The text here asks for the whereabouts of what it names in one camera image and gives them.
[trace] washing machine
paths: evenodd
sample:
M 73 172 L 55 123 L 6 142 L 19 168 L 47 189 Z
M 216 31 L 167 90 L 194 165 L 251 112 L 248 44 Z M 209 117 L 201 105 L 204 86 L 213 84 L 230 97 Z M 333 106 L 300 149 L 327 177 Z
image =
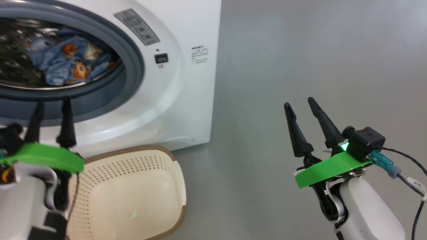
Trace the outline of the washing machine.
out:
M 147 144 L 175 150 L 208 142 L 220 7 L 220 0 L 0 0 L 0 20 L 11 23 L 9 35 L 0 32 L 3 46 L 18 39 L 13 34 L 46 34 L 61 25 L 108 45 L 115 61 L 90 83 L 32 85 L 16 82 L 31 70 L 28 57 L 11 63 L 0 52 L 0 125 L 26 126 L 43 100 L 40 142 L 56 145 L 62 100 L 69 97 L 74 150 L 84 157 Z M 19 75 L 10 76 L 11 67 Z

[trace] blue cartoon cloth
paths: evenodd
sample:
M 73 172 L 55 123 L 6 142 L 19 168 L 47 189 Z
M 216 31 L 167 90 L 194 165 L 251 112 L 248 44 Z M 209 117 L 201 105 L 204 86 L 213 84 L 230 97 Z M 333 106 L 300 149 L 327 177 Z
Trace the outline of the blue cartoon cloth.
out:
M 60 29 L 57 36 L 36 38 L 25 49 L 47 84 L 88 83 L 111 67 L 112 49 L 96 37 L 70 27 Z

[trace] cable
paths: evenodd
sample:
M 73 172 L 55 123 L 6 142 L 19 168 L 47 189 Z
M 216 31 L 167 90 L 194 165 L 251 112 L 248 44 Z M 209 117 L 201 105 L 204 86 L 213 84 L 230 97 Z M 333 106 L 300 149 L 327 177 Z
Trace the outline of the cable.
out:
M 386 148 L 386 147 L 383 147 L 383 150 L 386 150 L 386 151 L 390 151 L 390 152 L 395 152 L 395 153 L 398 153 L 398 154 L 400 154 L 400 155 L 402 155 L 402 156 L 404 156 L 404 157 L 406 157 L 406 158 L 409 158 L 409 159 L 411 159 L 411 161 L 413 161 L 419 168 L 421 168 L 422 170 L 423 170 L 423 172 L 424 172 L 424 174 L 427 176 L 427 170 L 425 169 L 425 167 L 420 163 L 420 162 L 418 162 L 415 158 L 413 158 L 413 157 L 411 157 L 411 156 L 409 156 L 408 154 L 406 154 L 406 153 L 403 153 L 403 152 L 401 152 L 401 151 L 397 151 L 397 150 L 394 150 L 394 149 L 391 149 L 391 148 Z M 421 191 L 420 190 L 418 190 L 418 189 L 416 189 L 414 186 L 412 186 L 404 177 L 402 177 L 400 174 L 398 174 L 398 177 L 402 180 L 402 181 L 404 181 L 404 183 L 406 184 L 406 185 L 408 185 L 409 187 L 411 187 L 415 192 L 417 192 L 418 194 L 420 194 L 421 193 Z M 423 210 L 423 207 L 424 207 L 424 200 L 423 201 L 421 201 L 421 204 L 420 204 L 420 207 L 418 208 L 418 211 L 417 211 L 417 214 L 415 215 L 415 220 L 414 220 L 414 225 L 412 225 L 412 236 L 411 236 L 411 240 L 415 240 L 415 230 L 416 230 L 416 228 L 417 228 L 417 224 L 418 224 L 418 219 L 420 218 L 420 215 L 421 215 L 421 211 Z
M 415 240 L 415 229 L 417 228 L 418 219 L 421 215 L 421 210 L 423 210 L 425 201 L 421 201 L 420 207 L 418 208 L 417 215 L 415 215 L 414 225 L 412 225 L 412 237 L 411 240 Z
M 77 173 L 76 191 L 74 192 L 73 202 L 71 203 L 70 213 L 68 214 L 68 222 L 70 222 L 71 215 L 73 214 L 73 210 L 74 210 L 74 205 L 76 204 L 76 199 L 77 199 L 77 193 L 78 193 L 78 190 L 79 190 L 79 185 L 80 185 L 80 176 L 79 176 L 79 173 Z
M 402 175 L 397 174 L 397 177 L 400 178 L 400 180 L 402 180 L 406 185 L 408 185 L 410 188 L 412 188 L 412 190 L 414 190 L 416 193 L 418 193 L 419 195 L 421 195 L 422 197 L 424 197 L 424 193 L 421 192 L 420 190 L 418 190 L 418 188 L 414 187 L 410 182 L 408 182 L 408 180 L 406 180 Z
M 411 157 L 411 156 L 409 156 L 409 155 L 407 155 L 406 153 L 403 153 L 403 152 L 400 152 L 400 151 L 398 151 L 398 150 L 394 150 L 394 149 L 391 149 L 391 148 L 386 148 L 386 147 L 383 147 L 383 150 L 386 150 L 386 151 L 390 151 L 390 152 L 395 152 L 395 153 L 398 153 L 398 154 L 400 154 L 400 155 L 402 155 L 402 156 L 404 156 L 404 157 L 406 157 L 406 158 L 409 158 L 409 159 L 411 159 L 419 168 L 421 168 L 422 170 L 423 170 L 423 172 L 424 172 L 424 174 L 427 176 L 427 170 L 425 169 L 425 167 L 420 163 L 420 162 L 418 162 L 415 158 L 413 158 L 413 157 Z

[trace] green 3d-printed part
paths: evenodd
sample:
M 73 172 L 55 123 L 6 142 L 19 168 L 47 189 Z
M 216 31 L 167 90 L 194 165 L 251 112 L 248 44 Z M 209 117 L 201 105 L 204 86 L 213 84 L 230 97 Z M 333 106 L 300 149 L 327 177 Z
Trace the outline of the green 3d-printed part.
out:
M 83 171 L 83 166 L 85 164 L 84 159 L 65 148 L 48 146 L 40 143 L 24 144 L 15 155 L 0 158 L 0 164 L 12 165 L 16 161 L 46 166 L 69 173 L 79 173 Z
M 368 161 L 361 163 L 347 152 L 342 152 L 300 172 L 295 176 L 295 180 L 298 187 L 303 188 L 365 166 L 368 163 Z

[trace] white sticker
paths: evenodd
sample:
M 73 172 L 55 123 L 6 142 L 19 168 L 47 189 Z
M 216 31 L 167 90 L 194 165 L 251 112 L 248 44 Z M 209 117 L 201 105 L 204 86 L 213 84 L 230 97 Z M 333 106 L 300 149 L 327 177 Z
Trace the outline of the white sticker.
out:
M 294 172 L 294 176 L 298 175 L 299 173 L 303 172 L 304 170 L 305 170 L 305 168 Z
M 199 64 L 208 61 L 209 48 L 196 46 L 191 48 L 191 63 Z
M 427 199 L 427 190 L 426 190 L 426 187 L 422 184 L 422 183 L 420 183 L 418 180 L 416 180 L 416 179 L 413 179 L 413 178 L 411 178 L 411 177 L 408 177 L 407 178 L 407 180 L 408 180 L 408 182 L 412 185 L 412 186 L 414 186 L 416 189 L 418 189 L 418 190 L 420 190 L 422 193 L 424 193 L 424 197 L 423 197 L 423 201 L 425 201 L 426 199 Z

